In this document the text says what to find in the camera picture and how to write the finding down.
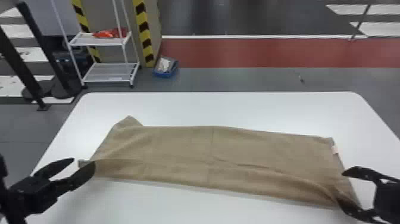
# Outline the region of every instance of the hazard stripe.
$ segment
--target hazard stripe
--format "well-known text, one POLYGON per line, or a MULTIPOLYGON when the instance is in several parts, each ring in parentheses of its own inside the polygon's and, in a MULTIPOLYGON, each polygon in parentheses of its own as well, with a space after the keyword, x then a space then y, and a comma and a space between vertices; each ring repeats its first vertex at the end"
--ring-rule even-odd
POLYGON ((143 0, 132 0, 132 2, 135 8, 137 29, 139 31, 140 42, 142 43, 142 52, 146 62, 146 66, 154 67, 155 56, 151 42, 146 5, 143 0))
MULTIPOLYGON (((83 32, 90 33, 89 22, 85 16, 85 12, 83 11, 81 0, 71 0, 71 1, 72 1, 72 6, 75 10, 76 17, 78 19, 80 28, 82 29, 83 32)), ((95 59, 95 61, 97 63, 101 63, 100 54, 99 54, 99 51, 96 49, 96 47, 94 47, 94 46, 89 47, 89 53, 93 56, 93 58, 95 59)))

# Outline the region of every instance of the red floor stripe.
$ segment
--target red floor stripe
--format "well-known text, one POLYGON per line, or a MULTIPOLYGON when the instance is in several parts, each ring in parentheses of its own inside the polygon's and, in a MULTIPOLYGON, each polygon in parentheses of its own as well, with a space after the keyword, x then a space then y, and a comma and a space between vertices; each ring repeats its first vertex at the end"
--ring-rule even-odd
POLYGON ((164 39, 180 67, 400 67, 400 39, 164 39))

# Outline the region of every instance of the white table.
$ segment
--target white table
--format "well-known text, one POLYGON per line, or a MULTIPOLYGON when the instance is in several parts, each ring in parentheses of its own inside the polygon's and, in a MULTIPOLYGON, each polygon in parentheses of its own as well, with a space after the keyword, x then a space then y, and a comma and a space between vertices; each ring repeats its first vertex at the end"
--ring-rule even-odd
MULTIPOLYGON (((145 126, 224 125, 332 136, 346 168, 360 165, 400 176, 399 139, 362 97, 351 92, 87 94, 35 170, 61 158, 89 159, 111 126, 127 115, 145 126)), ((57 177, 76 169, 74 163, 57 177)), ((369 208, 374 185, 352 183, 362 205, 369 208)), ((27 220, 29 224, 354 223, 340 210, 269 197, 104 179, 91 180, 63 195, 44 214, 27 220)))

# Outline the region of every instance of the shelf tier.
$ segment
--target shelf tier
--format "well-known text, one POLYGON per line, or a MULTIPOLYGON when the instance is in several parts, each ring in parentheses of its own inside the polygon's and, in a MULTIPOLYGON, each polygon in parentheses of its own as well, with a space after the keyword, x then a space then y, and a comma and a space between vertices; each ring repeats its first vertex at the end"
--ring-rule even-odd
POLYGON ((94 63, 83 78, 84 82, 129 82, 137 71, 137 63, 94 63))
POLYGON ((93 33, 82 33, 79 32, 70 42, 70 46, 123 46, 125 45, 131 32, 129 32, 125 38, 96 38, 93 33))

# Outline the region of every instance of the white floor marking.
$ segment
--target white floor marking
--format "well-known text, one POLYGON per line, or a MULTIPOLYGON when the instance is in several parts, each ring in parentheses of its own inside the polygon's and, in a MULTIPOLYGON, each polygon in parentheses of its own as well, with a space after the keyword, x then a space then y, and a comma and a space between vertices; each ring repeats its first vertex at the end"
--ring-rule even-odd
MULTIPOLYGON (((37 81, 51 80, 50 76, 35 76, 37 81)), ((25 88, 18 76, 0 76, 0 97, 22 97, 21 91, 25 88)), ((54 97, 44 97, 43 101, 47 104, 69 104, 74 97, 67 99, 56 99, 54 97)))
POLYGON ((361 15, 366 5, 326 5, 329 9, 339 15, 361 15))
POLYGON ((8 38, 35 38, 26 24, 0 24, 8 38))
POLYGON ((372 5, 368 15, 400 15, 400 5, 372 5))
MULTIPOLYGON (((51 80, 53 76, 35 76, 37 81, 51 80)), ((0 76, 0 97, 22 97, 25 88, 18 76, 0 76)))
POLYGON ((48 61, 45 53, 40 47, 16 47, 16 50, 21 53, 21 58, 25 62, 48 61))
POLYGON ((7 11, 5 11, 4 13, 0 14, 0 18, 5 18, 5 17, 22 17, 21 13, 18 11, 18 9, 16 7, 11 8, 7 11))
MULTIPOLYGON (((326 5, 339 15, 361 15, 367 5, 326 5)), ((372 5, 368 15, 400 15, 400 5, 396 4, 377 4, 372 5)))
POLYGON ((360 31, 367 36, 400 36, 400 23, 364 22, 360 31))
POLYGON ((74 97, 67 98, 67 99, 57 99, 54 97, 44 97, 43 102, 45 104, 70 104, 72 100, 74 100, 74 97))
MULTIPOLYGON (((163 39, 348 39, 351 35, 205 35, 205 36, 172 36, 164 35, 163 39)), ((357 35, 358 39, 367 38, 357 35)))

